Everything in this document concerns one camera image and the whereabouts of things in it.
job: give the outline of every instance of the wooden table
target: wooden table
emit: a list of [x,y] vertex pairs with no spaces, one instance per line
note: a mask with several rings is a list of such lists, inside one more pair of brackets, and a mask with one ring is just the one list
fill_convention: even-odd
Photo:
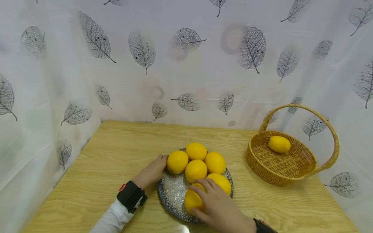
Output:
[[[248,216],[279,233],[358,232],[317,176],[276,187],[256,176],[245,161],[255,131],[106,121],[97,130],[25,232],[89,232],[115,200],[120,186],[158,154],[198,141],[220,152],[234,181],[234,201]],[[164,209],[156,186],[124,232],[213,232],[186,224]]]

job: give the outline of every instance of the lemon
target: lemon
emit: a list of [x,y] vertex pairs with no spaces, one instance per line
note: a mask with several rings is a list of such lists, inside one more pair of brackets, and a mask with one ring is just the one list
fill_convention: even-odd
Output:
[[226,192],[228,195],[231,194],[232,187],[231,183],[227,178],[225,178],[223,175],[217,174],[217,173],[211,173],[207,176],[207,178],[212,179],[217,185],[220,186]]
[[206,155],[205,163],[209,173],[223,174],[225,172],[225,160],[218,152],[210,152]]
[[277,153],[286,153],[290,150],[289,140],[281,136],[272,136],[269,138],[268,147]]
[[[198,186],[204,192],[206,192],[205,188],[198,183],[192,184],[192,186]],[[190,189],[186,190],[185,198],[184,198],[184,206],[185,206],[186,211],[188,211],[188,213],[190,213],[191,215],[194,215],[191,212],[191,210],[194,208],[205,212],[205,205],[203,204],[203,201],[201,200],[200,196],[198,196],[197,193],[195,193],[194,191]]]
[[190,160],[204,160],[207,154],[207,149],[204,145],[198,142],[192,142],[186,147],[185,152]]
[[179,174],[188,165],[188,156],[184,151],[174,151],[167,159],[166,167],[172,174]]
[[192,160],[185,168],[185,178],[189,183],[195,179],[203,179],[207,175],[207,166],[202,160]]

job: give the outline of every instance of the white curtain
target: white curtain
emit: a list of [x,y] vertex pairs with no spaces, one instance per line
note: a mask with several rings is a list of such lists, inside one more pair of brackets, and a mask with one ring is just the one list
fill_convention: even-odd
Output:
[[[104,120],[258,129],[290,102],[336,129],[339,159],[319,177],[369,232],[373,0],[0,5],[0,232],[27,225]],[[269,128],[326,162],[331,133],[295,110]]]

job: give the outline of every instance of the plate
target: plate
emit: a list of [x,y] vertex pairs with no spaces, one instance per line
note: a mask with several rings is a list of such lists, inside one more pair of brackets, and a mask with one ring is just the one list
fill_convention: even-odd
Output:
[[[231,183],[232,191],[230,196],[233,198],[233,181],[228,169],[225,169],[223,176]],[[189,223],[199,223],[201,221],[189,214],[184,207],[185,192],[190,185],[185,178],[184,172],[174,175],[166,170],[163,178],[158,182],[158,195],[163,205],[173,215]]]

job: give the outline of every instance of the woven basket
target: woven basket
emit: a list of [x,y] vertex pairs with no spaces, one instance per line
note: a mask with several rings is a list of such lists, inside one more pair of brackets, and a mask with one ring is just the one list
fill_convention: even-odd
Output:
[[[324,121],[332,132],[334,138],[333,155],[321,167],[317,167],[316,157],[310,149],[300,141],[279,131],[266,131],[271,116],[276,111],[286,107],[298,107],[312,112]],[[271,136],[287,138],[291,143],[289,152],[280,154],[272,151],[268,147],[268,141]],[[264,118],[258,133],[249,140],[249,145],[246,150],[246,160],[251,169],[264,181],[276,186],[285,186],[330,168],[337,161],[338,154],[338,137],[329,121],[321,114],[308,107],[297,104],[287,104],[273,109]]]

